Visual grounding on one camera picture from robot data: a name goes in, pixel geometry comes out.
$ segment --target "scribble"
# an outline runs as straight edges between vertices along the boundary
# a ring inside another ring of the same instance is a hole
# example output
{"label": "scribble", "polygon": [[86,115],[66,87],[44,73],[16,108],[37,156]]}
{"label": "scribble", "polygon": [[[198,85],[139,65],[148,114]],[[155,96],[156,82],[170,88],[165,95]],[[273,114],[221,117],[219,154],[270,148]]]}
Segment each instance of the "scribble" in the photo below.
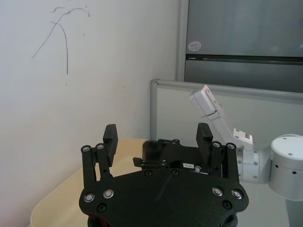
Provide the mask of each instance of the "scribble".
{"label": "scribble", "polygon": [[52,12],[49,13],[54,13],[57,9],[65,9],[65,7],[56,7]]}
{"label": "scribble", "polygon": [[66,38],[66,33],[64,28],[62,27],[62,25],[60,25],[58,22],[55,23],[53,21],[50,21],[51,23],[55,24],[55,25],[59,25],[60,28],[62,29],[63,33],[64,33],[64,37],[65,37],[65,48],[66,48],[66,75],[68,75],[68,48],[67,48],[67,38]]}
{"label": "scribble", "polygon": [[64,13],[64,14],[59,18],[59,20],[57,20],[57,22],[55,22],[55,24],[54,24],[54,26],[53,26],[51,32],[50,32],[49,35],[48,35],[48,37],[47,37],[47,38],[45,39],[45,41],[40,45],[40,47],[38,48],[38,50],[36,51],[36,53],[32,56],[32,58],[34,58],[34,57],[39,53],[40,49],[45,45],[45,43],[47,42],[47,40],[49,39],[49,37],[52,35],[53,30],[55,29],[56,25],[60,22],[60,20],[61,20],[64,16],[66,16],[66,15],[68,15],[68,14],[74,12],[74,11],[77,11],[77,10],[84,11],[84,12],[88,15],[88,17],[89,17],[89,13],[88,13],[86,10],[82,9],[82,8],[73,8],[73,9],[71,9],[70,11],[68,11],[67,13]]}

